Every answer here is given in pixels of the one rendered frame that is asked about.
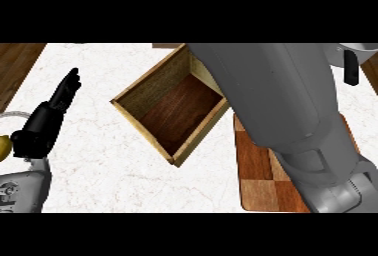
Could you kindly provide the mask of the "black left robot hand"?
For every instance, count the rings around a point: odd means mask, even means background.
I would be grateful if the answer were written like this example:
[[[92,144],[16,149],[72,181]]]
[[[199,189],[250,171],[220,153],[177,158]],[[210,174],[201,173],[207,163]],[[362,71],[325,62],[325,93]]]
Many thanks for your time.
[[[40,103],[22,129],[10,135],[15,157],[41,159],[49,155],[58,139],[63,115],[80,87],[78,69],[72,68],[50,100]]]

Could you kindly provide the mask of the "open wooden box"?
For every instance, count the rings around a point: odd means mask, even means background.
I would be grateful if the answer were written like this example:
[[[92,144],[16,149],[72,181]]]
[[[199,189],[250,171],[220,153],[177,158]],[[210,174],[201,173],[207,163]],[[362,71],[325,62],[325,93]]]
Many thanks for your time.
[[[185,44],[176,45],[111,104],[176,167],[229,109],[211,73]]]

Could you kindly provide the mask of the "yellow fruit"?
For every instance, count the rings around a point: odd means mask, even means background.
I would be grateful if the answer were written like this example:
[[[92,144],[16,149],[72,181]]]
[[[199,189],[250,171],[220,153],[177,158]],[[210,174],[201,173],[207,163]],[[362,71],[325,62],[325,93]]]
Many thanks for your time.
[[[12,151],[12,141],[9,135],[0,136],[0,162],[7,158]]]

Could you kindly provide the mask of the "checkered wooden cutting board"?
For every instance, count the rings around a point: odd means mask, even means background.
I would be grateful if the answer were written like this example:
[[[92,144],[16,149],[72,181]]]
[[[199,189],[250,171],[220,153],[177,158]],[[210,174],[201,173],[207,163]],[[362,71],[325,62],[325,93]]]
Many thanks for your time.
[[[247,211],[309,213],[291,179],[269,148],[254,145],[233,116],[241,206]]]

